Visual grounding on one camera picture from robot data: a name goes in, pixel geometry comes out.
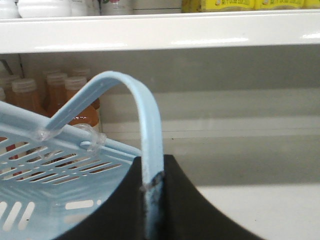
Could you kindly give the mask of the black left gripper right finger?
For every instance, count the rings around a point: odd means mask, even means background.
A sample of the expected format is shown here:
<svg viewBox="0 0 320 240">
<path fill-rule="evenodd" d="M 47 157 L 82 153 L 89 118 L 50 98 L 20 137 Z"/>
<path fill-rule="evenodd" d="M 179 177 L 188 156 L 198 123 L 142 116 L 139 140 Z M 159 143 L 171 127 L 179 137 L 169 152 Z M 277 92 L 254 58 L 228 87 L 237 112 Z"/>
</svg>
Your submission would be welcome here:
<svg viewBox="0 0 320 240">
<path fill-rule="evenodd" d="M 164 155 L 162 240 L 261 240 L 212 205 L 173 155 Z"/>
</svg>

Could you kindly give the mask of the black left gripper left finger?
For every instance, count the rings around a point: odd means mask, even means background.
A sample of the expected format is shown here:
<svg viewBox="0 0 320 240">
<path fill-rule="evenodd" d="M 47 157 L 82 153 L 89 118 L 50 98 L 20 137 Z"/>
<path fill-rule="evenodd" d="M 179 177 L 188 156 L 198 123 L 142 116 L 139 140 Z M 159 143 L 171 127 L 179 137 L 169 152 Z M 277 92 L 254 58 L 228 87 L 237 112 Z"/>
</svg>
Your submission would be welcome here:
<svg viewBox="0 0 320 240">
<path fill-rule="evenodd" d="M 133 163 L 111 196 L 58 240 L 143 240 L 141 158 Z"/>
</svg>

